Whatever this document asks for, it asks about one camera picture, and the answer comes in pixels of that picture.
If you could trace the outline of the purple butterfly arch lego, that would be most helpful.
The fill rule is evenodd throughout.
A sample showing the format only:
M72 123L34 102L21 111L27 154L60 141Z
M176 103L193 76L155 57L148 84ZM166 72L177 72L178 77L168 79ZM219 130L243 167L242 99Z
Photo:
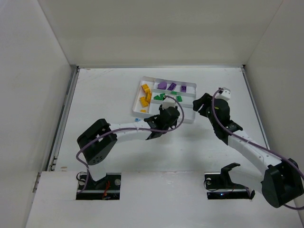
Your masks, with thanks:
M186 92L187 92L187 87L186 87L185 85L182 85L182 86L180 87L180 91L181 91L182 93L186 93Z

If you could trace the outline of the purple square lego brick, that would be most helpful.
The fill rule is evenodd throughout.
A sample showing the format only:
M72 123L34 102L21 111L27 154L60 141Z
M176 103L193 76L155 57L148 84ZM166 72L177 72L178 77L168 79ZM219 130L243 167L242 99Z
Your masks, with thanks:
M167 90L169 90L169 91L174 91L175 90L175 88L176 88L176 84L175 83L171 83L170 85L169 85L169 87L167 88Z

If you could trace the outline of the purple round lego piece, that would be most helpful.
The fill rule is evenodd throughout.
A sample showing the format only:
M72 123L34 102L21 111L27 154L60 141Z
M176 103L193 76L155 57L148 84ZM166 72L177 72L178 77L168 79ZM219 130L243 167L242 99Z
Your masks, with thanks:
M167 82L162 81L157 85L157 88L160 90L166 90L167 89Z

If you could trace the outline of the green long lego brick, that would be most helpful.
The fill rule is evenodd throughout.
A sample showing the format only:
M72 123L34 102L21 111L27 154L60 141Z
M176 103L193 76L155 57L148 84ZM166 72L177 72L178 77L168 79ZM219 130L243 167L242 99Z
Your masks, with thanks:
M176 99L177 99L178 102L182 102L183 101L181 96L177 96Z

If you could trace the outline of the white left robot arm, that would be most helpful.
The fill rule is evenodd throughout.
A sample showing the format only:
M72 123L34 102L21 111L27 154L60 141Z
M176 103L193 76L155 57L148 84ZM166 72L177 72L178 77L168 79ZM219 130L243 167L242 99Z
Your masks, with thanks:
M89 178L97 182L105 177L97 166L115 144L159 138L177 126L179 116L178 108L171 106L160 108L159 114L133 123L109 124L105 119L97 120L77 139L88 166Z

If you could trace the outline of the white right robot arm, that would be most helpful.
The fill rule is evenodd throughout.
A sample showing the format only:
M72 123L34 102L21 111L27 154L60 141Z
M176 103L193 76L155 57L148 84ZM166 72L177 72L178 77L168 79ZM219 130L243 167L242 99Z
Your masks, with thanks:
M241 171L240 164L234 162L221 168L215 179L206 174L207 189L231 189L241 185L260 192L274 208L286 206L302 196L304 174L297 163L256 144L239 124L231 120L229 99L230 91L220 88L214 95L205 93L193 101L193 110L208 118L217 138L243 155L259 174L246 174Z

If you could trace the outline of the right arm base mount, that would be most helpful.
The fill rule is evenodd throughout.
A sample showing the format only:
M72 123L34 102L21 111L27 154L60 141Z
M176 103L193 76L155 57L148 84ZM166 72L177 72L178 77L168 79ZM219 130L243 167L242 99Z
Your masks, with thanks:
M255 191L247 186L234 183L230 178L230 172L240 167L238 163L231 163L221 168L220 172L204 173L204 188L207 191L208 200L252 200Z

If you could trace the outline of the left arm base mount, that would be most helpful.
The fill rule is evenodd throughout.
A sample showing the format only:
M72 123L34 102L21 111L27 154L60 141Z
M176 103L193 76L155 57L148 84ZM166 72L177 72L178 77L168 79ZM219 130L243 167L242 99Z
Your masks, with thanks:
M119 200L121 187L121 173L107 173L99 181L89 177L87 184L86 173L79 172L76 200Z

